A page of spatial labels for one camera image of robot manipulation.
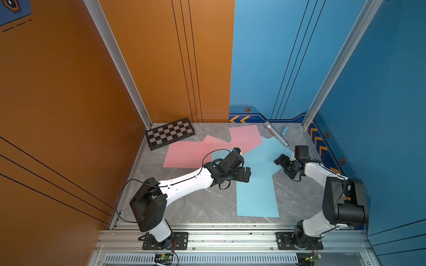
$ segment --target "ventilation grille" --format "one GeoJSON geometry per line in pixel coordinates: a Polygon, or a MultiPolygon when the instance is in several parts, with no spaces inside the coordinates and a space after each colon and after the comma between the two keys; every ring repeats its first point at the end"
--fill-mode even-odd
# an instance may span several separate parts
{"type": "MultiPolygon", "coordinates": [[[[295,253],[178,253],[179,263],[184,264],[297,264],[295,253]]],[[[104,263],[107,264],[141,264],[152,265],[153,253],[107,253],[104,263]]]]}

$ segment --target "black mounting bracket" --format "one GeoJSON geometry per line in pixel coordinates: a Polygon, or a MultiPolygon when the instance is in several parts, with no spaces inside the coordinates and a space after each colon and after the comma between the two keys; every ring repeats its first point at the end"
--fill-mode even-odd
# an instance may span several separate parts
{"type": "MultiPolygon", "coordinates": [[[[188,232],[173,232],[174,241],[176,241],[176,250],[186,250],[188,247],[188,232]]],[[[152,234],[146,233],[144,239],[139,239],[144,242],[143,250],[161,250],[152,234]]]]}
{"type": "MultiPolygon", "coordinates": [[[[276,232],[276,242],[278,244],[279,250],[298,250],[292,243],[291,236],[293,235],[293,232],[276,232]]],[[[314,247],[317,250],[323,250],[324,246],[322,245],[321,239],[319,241],[315,241],[314,247]]]]}

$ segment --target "orange wall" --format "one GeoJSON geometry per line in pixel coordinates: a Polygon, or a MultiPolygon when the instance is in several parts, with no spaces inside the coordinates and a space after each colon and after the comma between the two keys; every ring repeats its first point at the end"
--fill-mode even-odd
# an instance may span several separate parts
{"type": "Polygon", "coordinates": [[[0,176],[0,255],[85,265],[145,128],[83,1],[31,4],[12,22],[27,23],[0,28],[0,174],[10,178],[0,176]]]}
{"type": "Polygon", "coordinates": [[[227,122],[235,1],[100,1],[153,122],[227,122]]]}

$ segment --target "checkered pattern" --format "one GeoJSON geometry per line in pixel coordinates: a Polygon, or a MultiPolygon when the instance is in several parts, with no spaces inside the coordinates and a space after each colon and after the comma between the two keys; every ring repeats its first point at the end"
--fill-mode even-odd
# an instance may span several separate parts
{"type": "Polygon", "coordinates": [[[187,118],[160,126],[146,132],[151,150],[195,135],[194,128],[187,118]]]}

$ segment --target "white robotic arm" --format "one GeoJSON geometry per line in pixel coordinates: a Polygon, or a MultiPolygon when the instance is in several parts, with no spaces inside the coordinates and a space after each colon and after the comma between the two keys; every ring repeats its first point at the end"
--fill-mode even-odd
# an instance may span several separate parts
{"type": "Polygon", "coordinates": [[[368,222],[366,194],[360,180],[337,174],[311,159],[307,146],[296,146],[294,157],[291,160],[282,154],[274,163],[282,166],[292,180],[297,175],[307,176],[324,187],[322,210],[294,228],[292,241],[296,248],[305,249],[332,230],[368,222]]]}
{"type": "Polygon", "coordinates": [[[244,164],[241,150],[234,148],[225,159],[208,162],[181,177],[159,182],[153,177],[148,178],[130,201],[140,231],[150,233],[159,247],[169,249],[174,234],[163,219],[164,209],[173,201],[200,189],[214,185],[219,185],[220,188],[225,181],[229,184],[232,180],[248,182],[250,168],[242,167],[241,164],[244,164]]]}

